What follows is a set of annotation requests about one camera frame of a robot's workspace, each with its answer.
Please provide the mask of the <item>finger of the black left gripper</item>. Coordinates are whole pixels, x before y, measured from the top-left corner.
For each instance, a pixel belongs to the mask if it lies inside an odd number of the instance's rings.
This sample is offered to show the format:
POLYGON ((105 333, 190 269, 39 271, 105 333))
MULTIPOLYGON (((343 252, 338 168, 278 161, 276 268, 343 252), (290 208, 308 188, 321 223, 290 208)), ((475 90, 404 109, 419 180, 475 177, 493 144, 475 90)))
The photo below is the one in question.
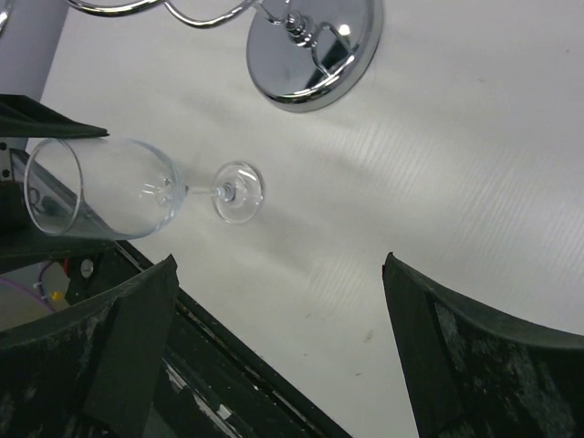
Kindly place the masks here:
POLYGON ((32 227, 1 229, 1 273, 44 261, 92 256, 113 248, 108 240, 51 237, 32 227))
POLYGON ((1 136, 6 138, 90 139, 106 129, 81 123, 24 95, 1 95, 1 136))

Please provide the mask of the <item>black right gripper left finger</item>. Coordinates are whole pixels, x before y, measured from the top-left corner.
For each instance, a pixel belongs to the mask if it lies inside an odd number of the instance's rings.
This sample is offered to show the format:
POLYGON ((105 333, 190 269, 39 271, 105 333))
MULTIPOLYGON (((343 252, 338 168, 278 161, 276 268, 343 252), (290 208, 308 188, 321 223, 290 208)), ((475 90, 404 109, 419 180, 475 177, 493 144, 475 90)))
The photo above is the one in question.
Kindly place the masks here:
POLYGON ((172 256, 1 333, 4 437, 140 437, 179 292, 172 256))

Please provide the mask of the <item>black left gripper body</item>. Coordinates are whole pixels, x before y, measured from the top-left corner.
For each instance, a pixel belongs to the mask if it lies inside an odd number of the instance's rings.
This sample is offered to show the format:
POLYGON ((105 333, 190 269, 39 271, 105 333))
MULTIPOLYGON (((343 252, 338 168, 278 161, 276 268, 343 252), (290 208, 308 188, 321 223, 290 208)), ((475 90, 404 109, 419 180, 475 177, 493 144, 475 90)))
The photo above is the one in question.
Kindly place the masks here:
POLYGON ((1 230, 36 227, 26 207, 24 179, 29 153, 23 139, 1 138, 1 230))

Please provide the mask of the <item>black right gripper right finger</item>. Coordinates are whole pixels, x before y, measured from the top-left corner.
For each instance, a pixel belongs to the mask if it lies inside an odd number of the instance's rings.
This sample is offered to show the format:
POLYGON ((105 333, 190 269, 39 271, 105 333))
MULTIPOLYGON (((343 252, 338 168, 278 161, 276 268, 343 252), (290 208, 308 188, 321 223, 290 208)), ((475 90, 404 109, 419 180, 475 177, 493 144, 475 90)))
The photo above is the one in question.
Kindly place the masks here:
POLYGON ((419 436, 582 436, 582 336, 454 292, 393 254, 382 281, 419 436))

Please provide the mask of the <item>clear wine glass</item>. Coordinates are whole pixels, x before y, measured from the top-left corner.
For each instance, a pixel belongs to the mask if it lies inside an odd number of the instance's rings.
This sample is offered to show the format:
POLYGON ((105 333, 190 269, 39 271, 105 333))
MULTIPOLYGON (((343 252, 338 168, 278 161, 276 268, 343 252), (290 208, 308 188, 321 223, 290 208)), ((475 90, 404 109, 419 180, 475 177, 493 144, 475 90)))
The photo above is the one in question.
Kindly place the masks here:
POLYGON ((160 149, 107 138, 41 141, 27 159, 23 190, 42 233, 110 241, 162 230, 194 196, 210 199, 227 223, 244 224, 266 196, 263 176, 247 162, 228 162, 197 186, 160 149))

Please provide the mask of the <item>chrome wine glass rack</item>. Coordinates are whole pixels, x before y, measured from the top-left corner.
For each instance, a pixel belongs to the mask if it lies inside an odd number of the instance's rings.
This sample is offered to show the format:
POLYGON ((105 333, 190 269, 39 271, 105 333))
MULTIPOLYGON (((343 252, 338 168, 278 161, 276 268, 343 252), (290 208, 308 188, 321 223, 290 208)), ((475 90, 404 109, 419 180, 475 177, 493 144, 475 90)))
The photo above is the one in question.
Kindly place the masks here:
POLYGON ((135 16, 162 6, 196 30, 227 25, 255 11, 246 40, 246 64, 260 94, 295 113, 320 110, 346 95, 369 67, 381 41, 381 1, 252 1, 209 19, 196 19, 172 1, 131 1, 100 5, 69 1, 89 16, 135 16))

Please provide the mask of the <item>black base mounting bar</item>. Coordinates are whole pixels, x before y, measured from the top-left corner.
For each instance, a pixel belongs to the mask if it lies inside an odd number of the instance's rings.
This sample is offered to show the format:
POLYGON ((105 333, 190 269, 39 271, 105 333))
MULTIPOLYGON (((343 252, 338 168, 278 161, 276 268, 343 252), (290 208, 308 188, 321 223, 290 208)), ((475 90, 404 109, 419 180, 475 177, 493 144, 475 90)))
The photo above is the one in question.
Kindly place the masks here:
MULTIPOLYGON (((68 265, 74 305, 156 264, 127 243, 68 265)), ((179 285, 140 437, 341 437, 344 430, 179 285)))

